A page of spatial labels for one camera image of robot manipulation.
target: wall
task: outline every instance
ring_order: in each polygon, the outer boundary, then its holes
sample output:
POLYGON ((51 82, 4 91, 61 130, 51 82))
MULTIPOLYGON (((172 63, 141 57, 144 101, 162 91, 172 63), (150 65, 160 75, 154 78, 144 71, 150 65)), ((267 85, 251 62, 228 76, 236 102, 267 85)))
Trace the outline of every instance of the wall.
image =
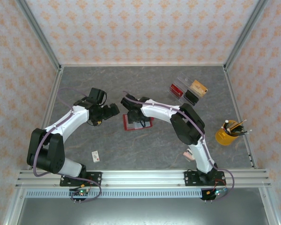
POLYGON ((28 0, 61 64, 223 64, 257 0, 28 0))
POLYGON ((269 0, 229 71, 258 166, 269 168, 281 210, 281 0, 269 0))
POLYGON ((55 69, 15 0, 0 0, 0 224, 31 132, 41 126, 55 69))

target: yellow cup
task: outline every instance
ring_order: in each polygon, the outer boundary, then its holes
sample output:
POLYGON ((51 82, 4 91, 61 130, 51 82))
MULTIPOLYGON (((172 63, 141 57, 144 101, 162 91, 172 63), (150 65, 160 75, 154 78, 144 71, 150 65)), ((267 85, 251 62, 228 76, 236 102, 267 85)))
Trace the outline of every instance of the yellow cup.
MULTIPOLYGON (((236 121, 234 120, 229 120, 229 124, 231 123, 235 123, 236 121)), ((223 128, 220 128, 216 134, 215 134, 215 138, 217 140, 217 142, 221 145, 230 145, 235 139, 238 138, 237 137, 233 137, 230 136, 229 134, 227 134, 223 128)))

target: orange floral wallpaper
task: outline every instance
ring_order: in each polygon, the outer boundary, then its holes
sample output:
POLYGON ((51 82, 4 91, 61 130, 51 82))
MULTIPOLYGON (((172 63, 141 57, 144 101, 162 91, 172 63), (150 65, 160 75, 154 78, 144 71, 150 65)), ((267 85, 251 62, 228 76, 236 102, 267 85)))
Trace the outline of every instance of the orange floral wallpaper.
POLYGON ((15 0, 0 0, 0 224, 31 132, 42 123, 55 69, 15 0))
POLYGON ((269 0, 229 71, 258 166, 268 168, 281 210, 281 0, 269 0))
POLYGON ((257 0, 28 0, 61 64, 223 64, 257 0))

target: black mounting plate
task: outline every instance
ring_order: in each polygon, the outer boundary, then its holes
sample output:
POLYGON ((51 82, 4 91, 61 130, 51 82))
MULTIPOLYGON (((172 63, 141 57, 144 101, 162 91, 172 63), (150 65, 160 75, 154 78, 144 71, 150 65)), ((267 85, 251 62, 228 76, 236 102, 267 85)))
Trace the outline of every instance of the black mounting plate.
MULTIPOLYGON (((86 172, 86 179, 93 180, 101 185, 102 181, 102 172, 86 172)), ((81 184, 84 184, 84 180, 76 180, 68 177, 61 177, 59 185, 61 187, 79 187, 81 184)))
MULTIPOLYGON (((225 173, 223 171, 217 170, 213 173, 213 176, 210 178, 210 182, 204 184, 200 180, 200 176, 197 171, 187 170, 186 172, 184 172, 185 186, 214 186, 215 180, 224 180, 226 183, 226 179, 222 179, 223 177, 225 177, 225 173)), ((225 184, 223 182, 220 182, 217 184, 217 186, 225 186, 225 184)))

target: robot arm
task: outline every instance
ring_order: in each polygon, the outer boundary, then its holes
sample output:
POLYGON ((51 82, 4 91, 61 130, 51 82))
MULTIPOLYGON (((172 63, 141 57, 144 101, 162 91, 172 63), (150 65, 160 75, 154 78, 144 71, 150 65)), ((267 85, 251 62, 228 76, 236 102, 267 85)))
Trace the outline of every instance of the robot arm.
POLYGON ((94 126, 97 126, 102 120, 119 114, 115 104, 103 106, 104 95, 107 96, 104 91, 92 88, 89 96, 75 102, 73 110, 70 110, 60 120, 45 129, 35 129, 31 134, 27 164, 33 166, 41 140, 55 127, 41 146, 37 158, 37 168, 50 173, 83 178, 86 173, 85 166, 65 157, 64 142, 81 124, 90 120, 94 126), (72 116, 68 120, 58 126, 71 114, 72 116))
POLYGON ((127 98, 133 101, 139 101, 143 103, 149 103, 149 105, 141 105, 133 103, 126 98, 123 98, 121 104, 129 110, 127 113, 128 122, 138 122, 145 120, 144 117, 154 117, 168 123, 171 123, 174 127, 174 130, 178 136, 178 138, 185 144, 189 146, 192 151, 193 156, 195 157, 197 163, 197 169, 202 174, 208 174, 214 168, 211 163, 214 164, 214 160, 210 157, 208 152, 208 156, 206 155, 203 144, 202 136, 197 131, 197 129, 188 121, 185 121, 185 118, 179 113, 171 109, 177 109, 184 112, 188 117, 190 117, 195 124, 199 127, 199 129, 204 132, 204 122, 200 119, 197 113, 189 104, 183 104, 182 106, 175 105, 165 105, 160 104, 158 102, 153 101, 152 99, 142 97, 140 100, 137 100, 135 97, 131 95, 126 95, 127 98))

